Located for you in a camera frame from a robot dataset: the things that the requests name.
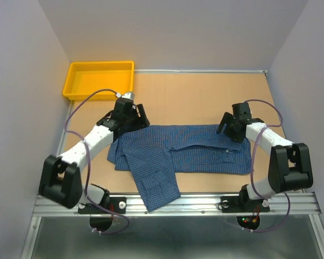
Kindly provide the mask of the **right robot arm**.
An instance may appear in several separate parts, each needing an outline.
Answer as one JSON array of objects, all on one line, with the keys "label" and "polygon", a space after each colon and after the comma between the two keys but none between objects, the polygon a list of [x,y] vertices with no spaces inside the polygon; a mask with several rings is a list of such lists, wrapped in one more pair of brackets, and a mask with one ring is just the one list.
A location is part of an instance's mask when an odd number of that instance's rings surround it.
[{"label": "right robot arm", "polygon": [[223,133],[232,141],[250,140],[253,149],[260,147],[269,155],[266,178],[251,180],[242,186],[238,195],[221,197],[220,209],[224,213],[269,211],[268,199],[313,185],[313,173],[309,148],[304,143],[294,143],[275,133],[259,118],[253,118],[248,102],[232,106],[231,113],[224,113],[217,133]]}]

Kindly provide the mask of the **yellow plastic bin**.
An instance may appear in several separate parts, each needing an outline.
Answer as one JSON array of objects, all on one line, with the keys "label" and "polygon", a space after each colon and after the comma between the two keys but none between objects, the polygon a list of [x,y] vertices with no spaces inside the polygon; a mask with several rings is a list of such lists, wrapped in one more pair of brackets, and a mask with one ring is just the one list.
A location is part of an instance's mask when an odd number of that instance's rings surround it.
[{"label": "yellow plastic bin", "polygon": [[133,77],[133,61],[72,62],[62,94],[74,101],[103,88],[124,94],[133,90]]}]

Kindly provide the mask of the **blue plaid long sleeve shirt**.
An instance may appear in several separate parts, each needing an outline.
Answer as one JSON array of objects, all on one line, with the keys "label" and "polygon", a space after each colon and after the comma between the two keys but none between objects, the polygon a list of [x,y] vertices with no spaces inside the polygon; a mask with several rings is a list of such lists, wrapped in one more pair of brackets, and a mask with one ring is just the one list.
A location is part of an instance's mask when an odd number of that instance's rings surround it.
[{"label": "blue plaid long sleeve shirt", "polygon": [[180,197],[176,173],[246,175],[249,140],[232,141],[217,125],[152,125],[125,133],[111,144],[107,160],[131,172],[148,212]]}]

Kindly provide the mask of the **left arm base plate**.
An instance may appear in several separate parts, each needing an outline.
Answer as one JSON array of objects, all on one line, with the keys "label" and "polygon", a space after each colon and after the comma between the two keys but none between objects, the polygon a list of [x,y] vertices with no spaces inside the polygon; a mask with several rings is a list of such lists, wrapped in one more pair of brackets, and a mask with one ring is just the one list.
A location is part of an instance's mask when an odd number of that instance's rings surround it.
[{"label": "left arm base plate", "polygon": [[[126,213],[126,197],[124,196],[109,196],[101,201],[99,205],[115,213]],[[87,201],[87,203],[79,204],[77,212],[78,214],[105,214],[104,211],[97,208],[89,201]]]}]

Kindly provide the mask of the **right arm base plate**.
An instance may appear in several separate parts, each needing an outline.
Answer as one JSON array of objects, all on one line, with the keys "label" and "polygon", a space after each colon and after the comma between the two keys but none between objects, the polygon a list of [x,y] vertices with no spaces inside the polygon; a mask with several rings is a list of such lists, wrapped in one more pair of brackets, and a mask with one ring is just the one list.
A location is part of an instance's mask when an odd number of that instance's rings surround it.
[{"label": "right arm base plate", "polygon": [[237,195],[222,196],[220,198],[220,209],[223,213],[267,213],[270,207],[264,207],[263,200],[246,200],[239,198]]}]

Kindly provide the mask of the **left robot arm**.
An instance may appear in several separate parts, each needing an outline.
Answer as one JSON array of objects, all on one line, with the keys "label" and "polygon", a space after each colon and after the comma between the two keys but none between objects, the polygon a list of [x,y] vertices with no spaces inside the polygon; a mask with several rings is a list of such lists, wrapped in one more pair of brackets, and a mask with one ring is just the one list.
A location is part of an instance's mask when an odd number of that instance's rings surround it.
[{"label": "left robot arm", "polygon": [[49,155],[43,164],[38,194],[65,208],[73,208],[85,196],[81,173],[105,147],[125,133],[149,127],[143,104],[128,98],[116,100],[114,109],[68,151]]}]

